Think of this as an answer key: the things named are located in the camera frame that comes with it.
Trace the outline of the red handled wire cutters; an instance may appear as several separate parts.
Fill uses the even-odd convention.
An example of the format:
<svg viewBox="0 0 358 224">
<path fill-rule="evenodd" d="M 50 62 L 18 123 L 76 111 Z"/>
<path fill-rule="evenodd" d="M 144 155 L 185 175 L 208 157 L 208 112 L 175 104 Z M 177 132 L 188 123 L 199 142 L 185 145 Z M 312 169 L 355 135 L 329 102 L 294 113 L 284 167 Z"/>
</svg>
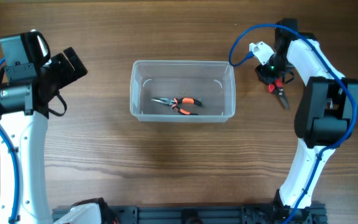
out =
<svg viewBox="0 0 358 224">
<path fill-rule="evenodd" d="M 271 94 L 274 94 L 278 98 L 279 102 L 281 103 L 284 109 L 290 110 L 290 105 L 285 95 L 283 87 L 284 87 L 283 82 L 280 79 L 276 79 L 273 83 L 270 83 L 268 85 L 268 91 Z"/>
</svg>

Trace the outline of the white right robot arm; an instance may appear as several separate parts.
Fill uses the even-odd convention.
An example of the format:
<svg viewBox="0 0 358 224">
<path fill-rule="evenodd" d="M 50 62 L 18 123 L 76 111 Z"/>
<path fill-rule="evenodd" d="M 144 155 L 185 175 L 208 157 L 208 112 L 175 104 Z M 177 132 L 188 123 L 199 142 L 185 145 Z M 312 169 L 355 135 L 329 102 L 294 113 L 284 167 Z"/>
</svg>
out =
<svg viewBox="0 0 358 224">
<path fill-rule="evenodd" d="M 298 73 L 305 84 L 294 130 L 298 145 L 290 171 L 278 189 L 270 218 L 273 222 L 303 223 L 311 216 L 311 196 L 325 164 L 352 134 L 357 119 L 358 80 L 346 78 L 322 53 L 312 33 L 298 30 L 296 19 L 284 18 L 271 27 L 273 47 L 249 45 L 260 65 L 255 71 L 284 108 L 286 75 Z"/>
</svg>

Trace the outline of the orange black needle-nose pliers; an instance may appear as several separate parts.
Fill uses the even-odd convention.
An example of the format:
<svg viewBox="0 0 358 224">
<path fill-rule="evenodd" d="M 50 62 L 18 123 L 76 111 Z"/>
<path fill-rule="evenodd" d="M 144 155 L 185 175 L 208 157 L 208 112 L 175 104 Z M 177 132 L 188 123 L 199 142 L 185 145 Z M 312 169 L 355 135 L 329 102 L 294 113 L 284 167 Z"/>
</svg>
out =
<svg viewBox="0 0 358 224">
<path fill-rule="evenodd" d="M 158 103 L 161 103 L 163 105 L 167 105 L 169 107 L 171 107 L 171 109 L 173 111 L 176 111 L 177 113 L 181 114 L 181 115 L 197 115 L 197 113 L 192 113 L 189 112 L 187 110 L 182 109 L 181 107 L 179 107 L 179 105 L 181 104 L 191 104 L 191 105 L 196 105 L 196 106 L 200 106 L 202 107 L 202 102 L 194 99 L 194 98 L 174 98 L 174 99 L 169 99 L 169 98 L 152 98 L 152 101 L 156 101 Z"/>
</svg>

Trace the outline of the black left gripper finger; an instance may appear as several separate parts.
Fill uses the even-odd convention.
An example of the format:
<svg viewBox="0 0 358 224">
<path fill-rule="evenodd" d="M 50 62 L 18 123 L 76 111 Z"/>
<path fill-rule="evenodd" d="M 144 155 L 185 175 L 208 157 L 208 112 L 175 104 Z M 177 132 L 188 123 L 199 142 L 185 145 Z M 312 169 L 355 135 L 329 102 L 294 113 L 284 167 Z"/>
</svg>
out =
<svg viewBox="0 0 358 224">
<path fill-rule="evenodd" d="M 61 87 L 60 80 L 50 79 L 47 83 L 48 93 L 59 93 L 60 87 Z"/>
<path fill-rule="evenodd" d="M 64 54 L 67 56 L 68 61 L 73 67 L 73 71 L 70 74 L 70 80 L 77 80 L 88 73 L 88 70 L 84 66 L 83 62 L 80 60 L 79 56 L 76 54 L 72 47 L 65 49 Z"/>
</svg>

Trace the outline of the clear plastic container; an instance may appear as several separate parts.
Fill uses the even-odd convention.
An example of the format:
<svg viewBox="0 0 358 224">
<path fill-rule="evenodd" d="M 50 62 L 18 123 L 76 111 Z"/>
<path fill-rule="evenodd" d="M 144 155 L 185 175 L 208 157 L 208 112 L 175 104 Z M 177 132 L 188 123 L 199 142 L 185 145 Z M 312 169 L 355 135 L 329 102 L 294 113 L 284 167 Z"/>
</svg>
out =
<svg viewBox="0 0 358 224">
<path fill-rule="evenodd" d="M 181 115 L 154 98 L 193 98 L 201 106 L 181 104 Z M 139 121 L 224 123 L 236 112 L 234 68 L 225 61 L 138 60 L 130 87 L 130 112 Z"/>
</svg>

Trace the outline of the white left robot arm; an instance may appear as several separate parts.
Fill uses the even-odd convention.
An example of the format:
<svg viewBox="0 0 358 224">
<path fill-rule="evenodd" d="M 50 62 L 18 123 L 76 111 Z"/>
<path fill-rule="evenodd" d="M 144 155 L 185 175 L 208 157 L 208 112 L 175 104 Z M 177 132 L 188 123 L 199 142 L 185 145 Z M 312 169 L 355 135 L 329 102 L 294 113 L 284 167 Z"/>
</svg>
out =
<svg viewBox="0 0 358 224">
<path fill-rule="evenodd" d="M 88 71 L 72 47 L 51 55 L 41 32 L 1 37 L 0 223 L 52 223 L 45 184 L 45 138 L 52 99 Z"/>
</svg>

